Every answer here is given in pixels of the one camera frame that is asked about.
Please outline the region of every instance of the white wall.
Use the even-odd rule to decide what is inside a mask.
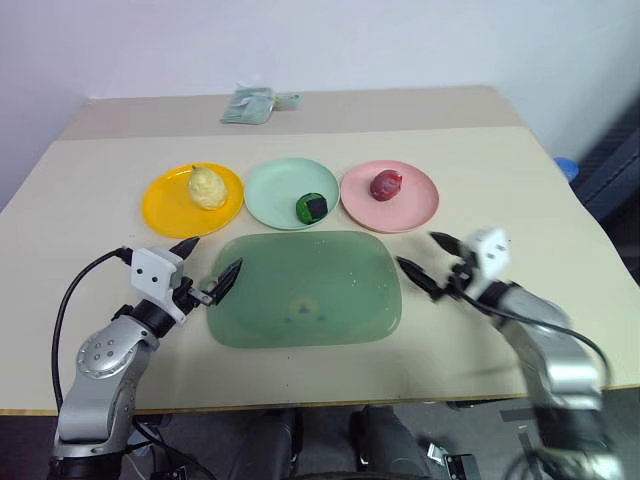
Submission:
[[[3,0],[0,206],[83,97],[489,84],[579,157],[640,85],[638,0]]]

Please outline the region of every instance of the beige table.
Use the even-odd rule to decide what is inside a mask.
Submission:
[[[485,87],[306,94],[297,112],[263,126],[218,123],[228,96],[102,100],[85,105],[0,215],[0,408],[52,413],[51,333],[60,298],[89,261],[116,246],[169,246],[148,228],[140,202],[175,166],[213,161],[242,178],[283,156],[318,159],[338,178],[371,159],[426,171],[441,205],[427,226],[378,235],[396,255],[443,280],[453,259],[427,237],[506,229],[505,278],[561,305],[574,327],[608,353],[616,387],[640,380],[640,290],[604,232],[511,106]],[[362,230],[338,208],[323,230]],[[240,235],[273,231],[243,209],[205,237],[187,261],[195,279]],[[208,409],[286,403],[469,399],[519,395],[516,357],[481,315],[437,305],[400,276],[403,316],[389,337],[364,345],[236,350],[210,336],[204,310],[174,329],[152,358],[140,409]],[[123,303],[136,301],[112,261],[72,298],[61,341],[66,391],[81,342]]]

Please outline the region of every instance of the green toy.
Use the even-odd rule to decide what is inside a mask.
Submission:
[[[327,200],[319,193],[307,193],[296,202],[296,215],[305,225],[321,220],[327,213]]]

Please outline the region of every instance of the green tray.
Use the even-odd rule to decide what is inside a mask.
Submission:
[[[368,233],[239,237],[222,249],[202,285],[238,258],[243,263],[235,286],[208,311],[209,329],[223,345],[364,343],[398,326],[402,299],[393,260]]]

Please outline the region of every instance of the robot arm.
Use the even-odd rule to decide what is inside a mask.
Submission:
[[[167,332],[183,326],[200,304],[217,305],[233,286],[242,261],[220,275],[210,292],[182,275],[198,239],[171,250],[140,249],[131,256],[131,283],[145,297],[125,305],[76,356],[76,377],[58,418],[49,480],[115,480],[120,476],[135,410],[136,387]]]
[[[556,480],[622,480],[605,434],[597,369],[575,337],[560,333],[569,318],[524,288],[497,280],[509,262],[504,232],[480,230],[465,242],[441,233],[432,237],[462,258],[446,287],[410,260],[398,258],[400,267],[434,301],[450,295],[492,315],[520,360],[543,444],[536,454],[547,473]]]

